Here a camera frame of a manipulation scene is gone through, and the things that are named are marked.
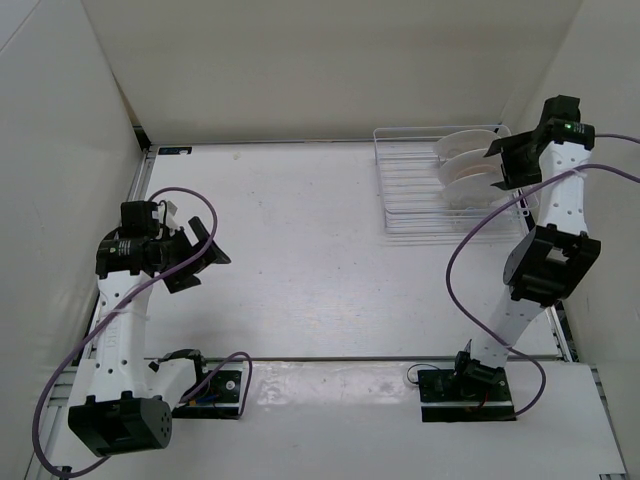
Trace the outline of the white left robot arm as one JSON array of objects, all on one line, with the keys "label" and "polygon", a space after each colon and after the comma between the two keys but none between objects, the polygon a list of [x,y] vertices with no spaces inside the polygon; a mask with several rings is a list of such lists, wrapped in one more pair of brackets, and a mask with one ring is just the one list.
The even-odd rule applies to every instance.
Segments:
[{"label": "white left robot arm", "polygon": [[120,226],[96,253],[103,299],[95,356],[84,364],[92,375],[68,411],[70,430],[99,458],[165,448],[173,410],[183,397],[202,398],[210,386],[197,349],[146,359],[150,280],[175,294],[200,285],[198,275],[208,266],[231,261],[199,217],[177,225],[170,202],[125,202],[120,212]]}]

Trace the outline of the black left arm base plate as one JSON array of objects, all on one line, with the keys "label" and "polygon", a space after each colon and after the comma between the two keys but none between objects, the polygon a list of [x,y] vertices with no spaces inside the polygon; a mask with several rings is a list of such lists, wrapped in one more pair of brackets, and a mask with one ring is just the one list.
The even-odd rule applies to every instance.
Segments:
[{"label": "black left arm base plate", "polygon": [[246,408],[253,361],[240,356],[223,365],[208,383],[172,412],[174,419],[239,420]]}]

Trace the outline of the white green-rimmed plate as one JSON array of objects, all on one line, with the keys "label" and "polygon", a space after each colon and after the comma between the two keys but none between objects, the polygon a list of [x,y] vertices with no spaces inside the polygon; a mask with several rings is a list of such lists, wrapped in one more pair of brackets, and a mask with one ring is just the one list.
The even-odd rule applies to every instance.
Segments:
[{"label": "white green-rimmed plate", "polygon": [[438,140],[433,150],[441,159],[452,159],[457,155],[477,150],[487,149],[499,136],[494,131],[470,129],[449,134]]}]

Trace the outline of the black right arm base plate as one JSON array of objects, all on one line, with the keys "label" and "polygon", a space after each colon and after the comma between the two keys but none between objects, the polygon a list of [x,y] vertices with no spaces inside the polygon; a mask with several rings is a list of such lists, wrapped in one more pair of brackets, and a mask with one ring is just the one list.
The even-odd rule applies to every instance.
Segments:
[{"label": "black right arm base plate", "polygon": [[505,372],[488,383],[459,377],[452,369],[417,372],[424,423],[515,421],[515,408]]}]

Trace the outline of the white wire dish rack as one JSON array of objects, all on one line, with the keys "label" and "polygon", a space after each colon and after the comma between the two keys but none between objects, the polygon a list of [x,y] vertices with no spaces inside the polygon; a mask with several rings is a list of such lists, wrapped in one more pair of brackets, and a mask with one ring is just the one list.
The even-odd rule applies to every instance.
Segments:
[{"label": "white wire dish rack", "polygon": [[505,125],[387,127],[373,132],[379,192],[387,235],[409,243],[456,243],[486,215],[517,196],[510,193],[487,207],[452,207],[442,196],[437,173],[449,159],[434,144],[464,130],[511,134]]}]

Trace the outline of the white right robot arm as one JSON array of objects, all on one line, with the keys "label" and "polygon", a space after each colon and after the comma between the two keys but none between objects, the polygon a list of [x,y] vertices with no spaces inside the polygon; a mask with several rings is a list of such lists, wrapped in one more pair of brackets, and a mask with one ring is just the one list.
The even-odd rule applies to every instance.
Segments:
[{"label": "white right robot arm", "polygon": [[539,218],[506,260],[505,289],[486,332],[469,342],[455,360],[449,387],[470,400],[504,377],[509,350],[545,308],[567,298],[595,263],[601,243],[590,238],[584,219],[584,180],[578,167],[588,164],[595,129],[581,121],[579,100],[547,99],[532,131],[492,142],[486,154],[499,155],[502,190],[543,186]]}]

